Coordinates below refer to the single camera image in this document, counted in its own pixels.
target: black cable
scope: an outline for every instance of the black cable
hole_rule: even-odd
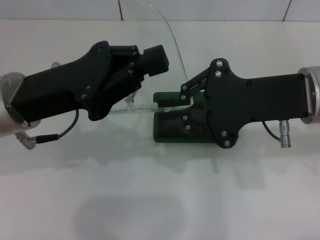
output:
[[[262,121],[262,124],[263,124],[265,130],[271,135],[271,137],[273,137],[273,138],[274,138],[275,140],[277,140],[277,141],[280,140],[280,138],[277,137],[276,135],[274,135],[273,132],[268,128],[268,126],[267,126],[267,124],[266,124],[265,121]]]
[[[59,140],[60,138],[62,138],[64,135],[66,135],[68,132],[70,132],[70,130],[76,125],[77,121],[79,118],[79,109],[75,110],[75,118],[73,120],[73,122],[71,123],[71,125],[61,134],[50,134],[50,135],[39,135],[39,136],[34,136],[34,137],[30,137],[30,139],[35,139],[35,142],[37,144],[44,144],[44,143],[48,143],[48,142],[52,142],[52,141],[56,141]]]

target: small clear plastic part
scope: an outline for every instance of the small clear plastic part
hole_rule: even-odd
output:
[[[180,86],[187,82],[180,51],[168,21],[146,0],[120,0],[120,5],[124,16],[121,24],[127,28],[127,42],[117,45],[137,45],[141,54],[144,49],[163,45],[169,60],[169,71],[153,77],[144,76],[142,88],[115,104],[110,114],[168,112],[185,108],[158,107],[153,102],[155,92],[179,91]]]

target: metal connector plug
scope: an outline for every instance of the metal connector plug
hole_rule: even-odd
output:
[[[288,120],[279,121],[279,129],[280,129],[280,144],[282,149],[291,148],[290,143],[290,127]]]

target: white table surface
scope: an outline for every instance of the white table surface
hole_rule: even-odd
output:
[[[243,78],[320,65],[320,23],[171,22],[188,78],[225,58]],[[101,40],[164,44],[170,71],[146,78],[137,96],[178,91],[183,78],[159,22],[0,20],[0,73],[30,75],[74,61]],[[44,119],[30,135],[62,132],[74,112]],[[278,134],[278,123],[269,123]],[[232,149],[159,144],[153,114],[80,112],[59,141],[28,151],[0,139],[2,240],[320,239],[320,125],[290,121],[291,149],[261,123]]]

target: clear acrylic sheet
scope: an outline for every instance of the clear acrylic sheet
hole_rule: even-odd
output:
[[[153,102],[155,92],[179,91],[180,86],[187,82],[180,51],[168,21],[146,0],[120,0],[120,4],[123,13],[130,20],[123,21],[130,27],[130,45],[137,45],[141,54],[144,49],[163,45],[169,60],[169,71],[153,77],[146,75],[141,83],[142,88],[113,106],[110,114],[168,112],[185,108],[158,107],[158,104]]]

